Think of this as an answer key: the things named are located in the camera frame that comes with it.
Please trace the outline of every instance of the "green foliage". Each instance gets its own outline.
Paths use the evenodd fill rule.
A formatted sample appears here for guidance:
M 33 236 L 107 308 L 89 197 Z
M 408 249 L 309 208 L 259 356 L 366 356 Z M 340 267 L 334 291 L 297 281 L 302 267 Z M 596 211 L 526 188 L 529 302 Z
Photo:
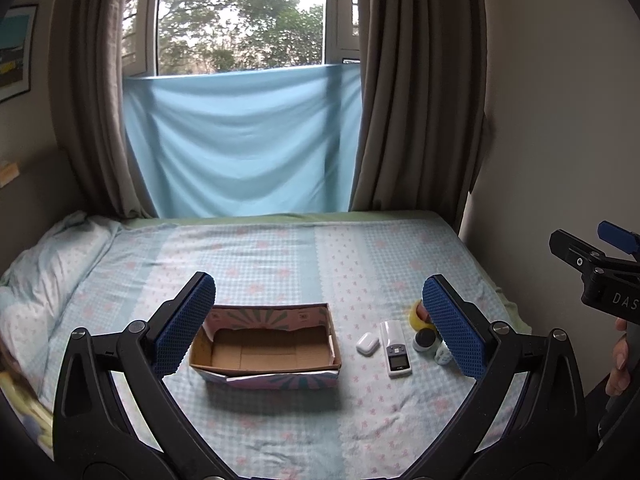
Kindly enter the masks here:
M 298 0 L 161 0 L 161 75 L 322 62 L 322 5 Z

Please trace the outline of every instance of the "green sheet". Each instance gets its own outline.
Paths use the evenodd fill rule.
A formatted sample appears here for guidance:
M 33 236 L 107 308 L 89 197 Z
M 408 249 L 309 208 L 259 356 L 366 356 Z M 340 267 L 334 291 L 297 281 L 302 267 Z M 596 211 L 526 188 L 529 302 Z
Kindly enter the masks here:
M 123 224 L 127 228 L 135 229 L 146 226 L 160 224 L 178 224 L 178 225 L 228 225 L 228 224 L 292 224 L 292 223 L 308 223 L 308 222 L 379 222 L 384 220 L 411 220 L 433 218 L 436 213 L 431 211 L 353 211 L 347 213 L 318 213 L 318 214 L 296 214 L 286 213 L 265 216 L 241 216 L 233 218 L 178 218 L 178 219 L 134 219 L 124 221 Z M 531 334 L 531 327 L 527 325 L 520 314 L 518 307 L 512 301 L 505 297 L 502 289 L 495 284 L 494 280 L 489 277 L 486 271 L 480 266 L 473 255 L 474 263 L 482 274 L 482 277 L 495 290 L 496 294 L 502 301 L 511 317 L 511 325 L 517 332 L 523 334 Z

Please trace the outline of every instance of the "pillow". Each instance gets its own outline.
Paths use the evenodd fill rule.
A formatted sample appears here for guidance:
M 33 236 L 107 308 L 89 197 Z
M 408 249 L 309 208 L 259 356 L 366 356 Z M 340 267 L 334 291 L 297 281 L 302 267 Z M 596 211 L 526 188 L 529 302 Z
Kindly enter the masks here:
M 0 278 L 0 338 L 37 394 L 49 337 L 79 283 L 111 247 L 120 228 L 119 222 L 107 218 L 73 213 L 35 247 L 23 251 Z

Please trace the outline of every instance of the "window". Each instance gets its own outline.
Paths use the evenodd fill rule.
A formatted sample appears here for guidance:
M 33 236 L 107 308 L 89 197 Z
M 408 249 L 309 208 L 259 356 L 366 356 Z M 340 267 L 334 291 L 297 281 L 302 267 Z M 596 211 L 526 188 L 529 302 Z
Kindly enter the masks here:
M 357 62 L 357 0 L 126 0 L 125 75 Z

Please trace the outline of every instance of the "white remote control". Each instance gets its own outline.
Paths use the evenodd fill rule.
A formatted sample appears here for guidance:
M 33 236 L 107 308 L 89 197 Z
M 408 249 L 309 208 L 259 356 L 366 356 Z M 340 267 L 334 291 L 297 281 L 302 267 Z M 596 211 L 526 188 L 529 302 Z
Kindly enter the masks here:
M 382 336 L 382 345 L 385 348 L 386 371 L 389 377 L 410 374 L 411 364 L 406 352 L 406 342 L 400 322 L 392 320 L 381 323 L 380 335 Z

